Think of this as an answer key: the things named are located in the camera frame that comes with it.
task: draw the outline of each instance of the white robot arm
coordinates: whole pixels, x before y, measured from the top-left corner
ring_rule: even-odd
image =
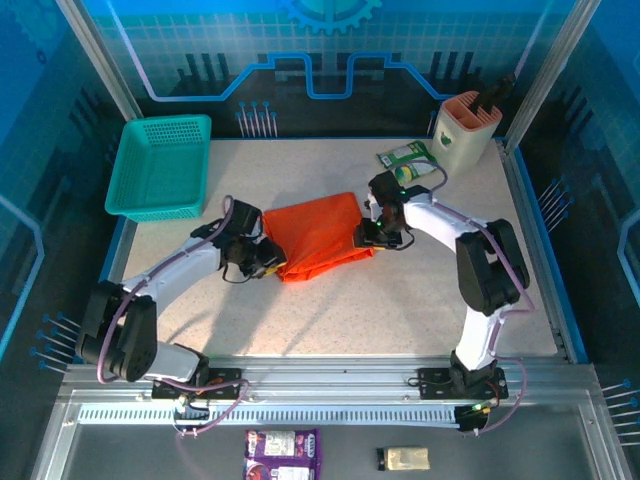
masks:
[[[369,187],[366,205],[371,219],[363,219],[356,230],[357,246],[397,250],[402,245],[401,231],[416,229],[456,254],[458,284],[467,303],[467,314],[462,337],[451,354],[450,374],[462,395],[493,375],[495,346],[504,314],[519,298],[500,262],[489,262],[487,254],[495,252],[474,225],[492,233],[526,288],[529,274],[513,228],[506,220],[464,221],[467,217],[438,202],[424,187],[402,188],[392,172],[378,175]]]
[[[98,284],[89,299],[76,353],[90,363],[102,361],[105,370],[130,382],[145,377],[201,386],[208,381],[208,358],[180,345],[158,342],[160,314],[216,271],[223,269],[226,280],[232,263],[249,280],[262,278],[285,262],[282,249],[263,236],[262,212],[233,201],[226,221],[194,230],[178,250],[147,271],[121,284]],[[110,336],[109,328],[114,326]]]

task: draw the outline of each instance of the purple snack package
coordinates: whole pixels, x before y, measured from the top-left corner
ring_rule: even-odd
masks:
[[[319,480],[318,430],[248,430],[245,480]]]

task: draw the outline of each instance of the orange cloth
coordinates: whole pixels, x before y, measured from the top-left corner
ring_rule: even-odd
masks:
[[[310,280],[338,265],[373,257],[372,248],[353,246],[361,218],[351,192],[266,212],[264,231],[287,256],[278,270],[280,279]]]

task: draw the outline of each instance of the teal plastic basket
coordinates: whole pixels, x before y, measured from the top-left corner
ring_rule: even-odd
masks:
[[[207,190],[211,119],[206,115],[128,122],[105,210],[136,222],[202,215]]]

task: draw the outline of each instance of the metal bracket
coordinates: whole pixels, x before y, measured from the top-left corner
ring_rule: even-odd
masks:
[[[242,378],[242,370],[239,368],[216,368],[209,367],[209,382],[215,383],[230,382]],[[151,398],[153,400],[175,400],[180,396],[178,390],[162,382],[153,382]],[[220,390],[203,392],[198,395],[198,400],[236,400],[240,395],[240,386],[226,387]]]
[[[494,375],[488,380],[495,386],[500,400],[509,398],[509,389],[504,370],[496,368]],[[420,400],[490,400],[496,396],[488,384],[480,385],[474,391],[467,392],[464,397],[453,391],[453,382],[448,368],[420,368],[415,386],[420,390]]]

